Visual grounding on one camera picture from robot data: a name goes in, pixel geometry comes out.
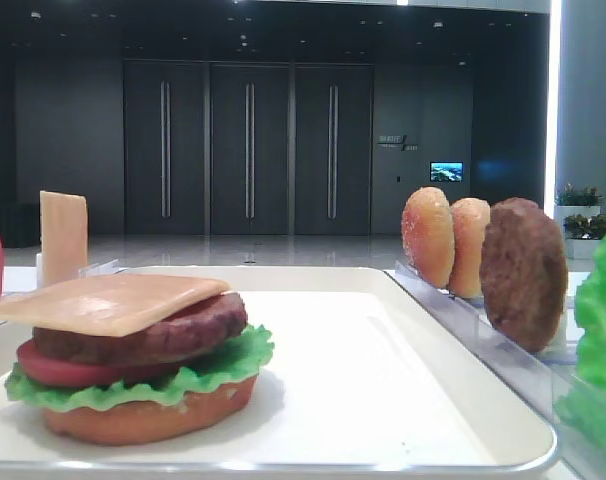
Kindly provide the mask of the potted plants in white planter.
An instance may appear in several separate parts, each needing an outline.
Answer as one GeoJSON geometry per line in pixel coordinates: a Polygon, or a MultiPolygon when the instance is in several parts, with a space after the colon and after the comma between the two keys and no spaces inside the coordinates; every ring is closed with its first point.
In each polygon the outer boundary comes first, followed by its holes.
{"type": "Polygon", "coordinates": [[[596,187],[576,189],[566,184],[557,191],[554,219],[564,235],[569,259],[591,259],[606,236],[602,199],[596,187]]]}

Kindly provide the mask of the orange cheese slice on burger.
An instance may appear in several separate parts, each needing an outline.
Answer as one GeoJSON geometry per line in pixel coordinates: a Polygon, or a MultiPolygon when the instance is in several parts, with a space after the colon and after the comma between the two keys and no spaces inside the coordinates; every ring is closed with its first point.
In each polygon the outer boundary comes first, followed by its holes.
{"type": "Polygon", "coordinates": [[[120,338],[229,289],[228,283],[212,278],[91,276],[0,297],[0,321],[120,338]]]}

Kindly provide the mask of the upright orange cheese slice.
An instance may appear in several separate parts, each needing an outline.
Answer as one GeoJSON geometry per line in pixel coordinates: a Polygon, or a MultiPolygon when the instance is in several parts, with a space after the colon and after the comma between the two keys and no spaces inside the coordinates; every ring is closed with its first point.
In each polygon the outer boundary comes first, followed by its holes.
{"type": "Polygon", "coordinates": [[[42,285],[75,279],[88,265],[88,210],[86,198],[42,190],[42,285]]]}

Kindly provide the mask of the upright brown meat patty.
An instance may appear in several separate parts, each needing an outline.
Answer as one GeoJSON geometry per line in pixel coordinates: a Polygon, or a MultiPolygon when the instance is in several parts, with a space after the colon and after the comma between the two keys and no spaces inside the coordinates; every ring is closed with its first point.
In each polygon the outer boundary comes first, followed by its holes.
{"type": "Polygon", "coordinates": [[[535,202],[513,197],[491,207],[480,283],[496,330],[530,353],[548,346],[563,313],[568,268],[563,234],[535,202]]]}

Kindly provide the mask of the upright green lettuce leaf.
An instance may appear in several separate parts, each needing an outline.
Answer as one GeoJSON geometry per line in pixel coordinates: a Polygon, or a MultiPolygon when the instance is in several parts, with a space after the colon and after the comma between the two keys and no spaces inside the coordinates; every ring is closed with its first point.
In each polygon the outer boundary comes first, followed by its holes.
{"type": "Polygon", "coordinates": [[[557,413],[606,459],[606,235],[594,270],[577,287],[574,317],[584,330],[577,346],[580,381],[558,401],[557,413]]]}

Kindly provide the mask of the small wall display screen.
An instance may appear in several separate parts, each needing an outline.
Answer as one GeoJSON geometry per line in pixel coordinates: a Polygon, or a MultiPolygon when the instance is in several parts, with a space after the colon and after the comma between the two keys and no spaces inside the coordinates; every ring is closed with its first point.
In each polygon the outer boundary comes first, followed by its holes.
{"type": "Polygon", "coordinates": [[[463,180],[462,162],[431,162],[430,163],[430,181],[431,182],[454,182],[459,183],[463,180]]]}

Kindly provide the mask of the white rectangular tray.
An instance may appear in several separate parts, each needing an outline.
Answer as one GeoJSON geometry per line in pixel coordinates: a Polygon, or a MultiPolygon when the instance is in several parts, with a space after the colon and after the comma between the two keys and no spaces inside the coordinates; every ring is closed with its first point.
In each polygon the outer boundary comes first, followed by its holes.
{"type": "Polygon", "coordinates": [[[541,479],[551,423],[390,275],[370,268],[168,266],[215,277],[275,344],[241,412],[131,447],[49,433],[6,399],[19,325],[0,326],[0,479],[541,479]]]}

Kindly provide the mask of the bottom burger bun half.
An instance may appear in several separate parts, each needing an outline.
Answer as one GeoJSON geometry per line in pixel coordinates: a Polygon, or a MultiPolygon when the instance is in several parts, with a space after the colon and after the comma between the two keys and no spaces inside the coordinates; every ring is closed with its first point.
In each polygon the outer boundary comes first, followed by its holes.
{"type": "Polygon", "coordinates": [[[163,406],[135,401],[106,411],[81,407],[42,411],[53,433],[102,446],[140,445],[172,439],[216,425],[247,406],[256,376],[226,383],[210,393],[188,392],[179,403],[163,406]]]}

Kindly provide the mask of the brown meat patty in burger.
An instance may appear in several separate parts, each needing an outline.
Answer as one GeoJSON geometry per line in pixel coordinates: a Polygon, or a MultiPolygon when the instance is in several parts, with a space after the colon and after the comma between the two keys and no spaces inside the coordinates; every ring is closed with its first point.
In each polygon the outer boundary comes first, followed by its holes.
{"type": "Polygon", "coordinates": [[[248,315],[237,292],[221,294],[187,307],[124,337],[90,336],[33,329],[39,353],[88,365],[142,366],[175,363],[212,351],[246,328],[248,315]]]}

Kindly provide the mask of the red tomato slice in burger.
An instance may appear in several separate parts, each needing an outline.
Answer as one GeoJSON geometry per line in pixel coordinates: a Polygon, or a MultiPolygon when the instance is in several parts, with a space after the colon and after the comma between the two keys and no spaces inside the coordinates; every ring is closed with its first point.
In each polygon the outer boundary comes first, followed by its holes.
{"type": "Polygon", "coordinates": [[[19,366],[30,379],[65,388],[104,386],[119,381],[139,383],[175,373],[184,365],[184,362],[143,366],[79,364],[42,355],[33,340],[19,346],[16,354],[19,366]]]}

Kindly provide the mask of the green lettuce leaf in burger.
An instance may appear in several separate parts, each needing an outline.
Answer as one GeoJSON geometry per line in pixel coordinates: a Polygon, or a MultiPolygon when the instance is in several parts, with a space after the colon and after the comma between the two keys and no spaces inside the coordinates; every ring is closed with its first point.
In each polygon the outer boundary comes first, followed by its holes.
{"type": "Polygon", "coordinates": [[[249,325],[241,335],[226,341],[175,373],[127,384],[119,380],[106,387],[63,388],[30,379],[15,364],[4,387],[10,401],[66,413],[77,408],[104,412],[128,402],[151,401],[162,406],[179,404],[187,393],[212,393],[224,384],[240,383],[257,375],[273,356],[272,332],[262,325],[249,325]]]}

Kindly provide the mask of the sesame top bun half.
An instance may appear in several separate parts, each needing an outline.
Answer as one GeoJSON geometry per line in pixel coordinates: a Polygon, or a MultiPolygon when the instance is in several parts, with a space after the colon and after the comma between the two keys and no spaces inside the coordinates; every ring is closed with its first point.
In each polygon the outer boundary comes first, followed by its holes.
{"type": "Polygon", "coordinates": [[[443,191],[422,187],[412,193],[402,212],[401,232],[409,264],[432,286],[445,288],[454,264],[455,239],[443,191]]]}

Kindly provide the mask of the clear acrylic rail right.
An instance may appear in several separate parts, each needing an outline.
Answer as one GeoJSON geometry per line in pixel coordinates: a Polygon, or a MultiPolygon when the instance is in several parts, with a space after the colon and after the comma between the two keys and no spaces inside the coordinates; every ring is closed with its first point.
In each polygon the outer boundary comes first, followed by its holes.
{"type": "Polygon", "coordinates": [[[392,278],[514,393],[551,421],[563,463],[581,479],[606,479],[606,393],[577,372],[576,340],[565,334],[530,354],[489,325],[482,302],[465,301],[423,281],[398,262],[392,278]]]}

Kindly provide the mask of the upright bun half right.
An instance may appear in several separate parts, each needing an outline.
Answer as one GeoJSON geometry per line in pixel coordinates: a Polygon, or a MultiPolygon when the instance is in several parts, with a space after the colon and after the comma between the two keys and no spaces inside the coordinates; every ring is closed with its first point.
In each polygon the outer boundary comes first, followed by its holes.
{"type": "Polygon", "coordinates": [[[485,229],[490,221],[490,205],[478,198],[462,198],[451,207],[455,238],[455,258],[448,289],[462,298],[481,294],[479,269],[485,229]]]}

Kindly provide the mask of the white pusher block cheese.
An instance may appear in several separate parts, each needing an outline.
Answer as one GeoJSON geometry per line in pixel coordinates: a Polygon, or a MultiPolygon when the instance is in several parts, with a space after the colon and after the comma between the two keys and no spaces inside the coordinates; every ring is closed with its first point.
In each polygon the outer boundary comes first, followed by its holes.
{"type": "Polygon", "coordinates": [[[39,252],[35,256],[35,272],[36,272],[36,288],[39,289],[43,285],[43,265],[42,253],[39,252]]]}

